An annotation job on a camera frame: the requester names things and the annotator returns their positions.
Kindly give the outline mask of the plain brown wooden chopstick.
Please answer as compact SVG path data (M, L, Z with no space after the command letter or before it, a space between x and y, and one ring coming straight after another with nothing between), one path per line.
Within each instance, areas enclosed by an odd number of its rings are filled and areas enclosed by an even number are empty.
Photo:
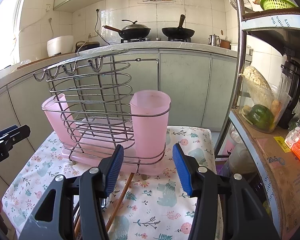
M118 199L117 205L115 206L115 208L113 210L113 213L111 214L111 216L110 216L110 218L109 218L109 220L108 220L108 222L106 224L106 230L107 230L107 232L109 231L109 229L110 229L110 227L111 227L111 225L112 225L112 223L113 223L113 221L115 219L115 216L116 216L118 210L120 209L121 203L122 203L122 201L123 201L123 199L124 199L124 197L126 195L126 192L127 192L128 188L129 188L129 185L130 185L133 177L134 177L134 173L131 173L129 175L128 179L127 179L125 187L123 188L123 190L121 192L121 195L120 195L120 197Z

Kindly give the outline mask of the pink plastic drip tray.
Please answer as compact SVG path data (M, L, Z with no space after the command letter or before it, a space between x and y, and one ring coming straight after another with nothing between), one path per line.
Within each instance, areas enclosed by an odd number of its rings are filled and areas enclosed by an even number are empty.
M145 152L135 145L133 124L123 124L119 119L83 118L65 122L67 135L59 137L63 144L62 156L69 161L97 166L102 159L112 156L117 145L124 150L121 171L145 175L157 175L161 170L166 145Z

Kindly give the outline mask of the floral bear print cloth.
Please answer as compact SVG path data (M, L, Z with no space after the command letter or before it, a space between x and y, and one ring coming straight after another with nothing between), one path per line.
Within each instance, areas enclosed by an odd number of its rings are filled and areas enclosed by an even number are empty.
M215 158L211 131L198 127L169 126L166 150L160 173L147 178L135 175L109 230L110 239L187 239L196 198L182 189L172 158L172 147L179 144L186 155L214 171ZM62 158L62 145L51 133L27 161L3 195L3 211L17 233L53 178L59 174L76 177L88 169ZM103 212L105 219L113 213L129 173L120 173L114 192Z

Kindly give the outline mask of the pink left plastic cup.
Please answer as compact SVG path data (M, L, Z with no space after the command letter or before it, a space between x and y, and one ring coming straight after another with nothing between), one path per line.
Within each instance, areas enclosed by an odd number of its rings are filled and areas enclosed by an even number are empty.
M65 94L51 96L42 103L50 125L65 147L77 145L80 133L72 117Z

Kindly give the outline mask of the pink plastic cup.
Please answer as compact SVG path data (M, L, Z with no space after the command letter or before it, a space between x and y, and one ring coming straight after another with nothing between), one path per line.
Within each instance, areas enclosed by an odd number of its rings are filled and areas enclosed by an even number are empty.
M137 155L150 161L165 147L171 99L158 90L141 90L130 101Z
M80 133L72 117L65 94L51 96L42 103L50 125L65 147L77 145Z

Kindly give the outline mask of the pink right plastic cup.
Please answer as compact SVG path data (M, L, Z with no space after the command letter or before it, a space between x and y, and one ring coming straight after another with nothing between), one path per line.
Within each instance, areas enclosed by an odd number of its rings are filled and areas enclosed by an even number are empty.
M165 147L171 99L158 90L141 90L130 101L137 155L150 161Z

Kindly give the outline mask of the white rice cooker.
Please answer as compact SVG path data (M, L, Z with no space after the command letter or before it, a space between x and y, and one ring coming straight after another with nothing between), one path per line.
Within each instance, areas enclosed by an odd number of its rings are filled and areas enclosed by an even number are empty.
M66 54L73 50L74 37L72 35L59 36L47 41L47 54L49 57L58 53Z

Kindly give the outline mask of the metal shelf rack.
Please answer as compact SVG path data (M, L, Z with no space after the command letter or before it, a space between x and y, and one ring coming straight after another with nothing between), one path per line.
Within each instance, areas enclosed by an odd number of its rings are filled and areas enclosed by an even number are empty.
M224 3L226 9L226 20L231 21L231 23L226 24L226 38L231 41L231 45L238 50L239 45L242 44L242 42L239 41L237 11L235 11L234 8L230 8L230 1L224 0ZM286 57L282 56L279 51L271 45L250 35L247 36L245 44L251 47L246 51L246 53L252 55L252 66L261 72L266 80L277 86L280 79L279 64L283 63Z

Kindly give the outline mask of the black blender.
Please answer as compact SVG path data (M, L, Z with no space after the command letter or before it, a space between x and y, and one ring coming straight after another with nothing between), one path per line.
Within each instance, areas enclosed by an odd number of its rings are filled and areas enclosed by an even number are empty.
M288 128L288 123L295 115L293 113L300 98L300 64L295 60L288 60L281 65L281 77L279 87L290 97L290 101L279 120L282 129Z

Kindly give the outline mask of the black wok with lid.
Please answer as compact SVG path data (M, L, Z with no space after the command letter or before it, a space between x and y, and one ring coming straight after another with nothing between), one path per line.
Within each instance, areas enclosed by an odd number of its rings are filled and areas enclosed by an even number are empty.
M131 20L122 20L122 21L127 21L130 22L131 24L125 26L122 29L117 29L108 25L103 25L102 27L107 30L117 32L123 40L143 39L146 38L151 31L151 28L143 24L137 24L137 21L131 21Z

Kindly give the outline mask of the black frying pan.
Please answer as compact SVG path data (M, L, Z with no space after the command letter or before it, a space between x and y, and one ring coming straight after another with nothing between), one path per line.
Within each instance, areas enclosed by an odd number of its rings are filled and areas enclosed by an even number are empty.
M183 23L185 21L185 15L181 14L179 18L179 25L177 27L162 28L162 33L168 38L168 40L186 40L191 38L195 31L192 29L184 28Z

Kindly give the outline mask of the steel kettle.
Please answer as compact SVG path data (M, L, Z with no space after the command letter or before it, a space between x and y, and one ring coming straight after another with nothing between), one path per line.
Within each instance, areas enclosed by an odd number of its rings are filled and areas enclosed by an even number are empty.
M209 36L209 45L219 47L221 44L221 39L218 35L212 34Z

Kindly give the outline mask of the green plastic basket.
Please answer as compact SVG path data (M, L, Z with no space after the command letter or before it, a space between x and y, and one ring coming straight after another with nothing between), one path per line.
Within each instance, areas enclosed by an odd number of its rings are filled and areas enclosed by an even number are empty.
M263 10L296 8L297 5L290 0L260 0Z

